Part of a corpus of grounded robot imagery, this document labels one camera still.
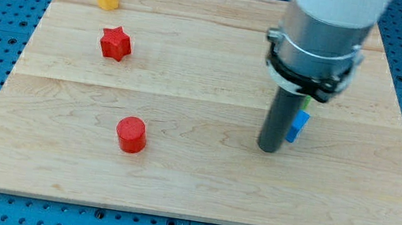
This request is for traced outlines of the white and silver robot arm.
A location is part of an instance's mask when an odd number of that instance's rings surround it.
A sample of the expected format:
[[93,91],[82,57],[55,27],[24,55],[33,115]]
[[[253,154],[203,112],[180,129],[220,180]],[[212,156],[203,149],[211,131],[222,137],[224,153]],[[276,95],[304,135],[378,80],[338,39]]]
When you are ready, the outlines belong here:
[[326,103],[353,80],[364,40],[392,0],[289,0],[267,31],[269,76],[283,90]]

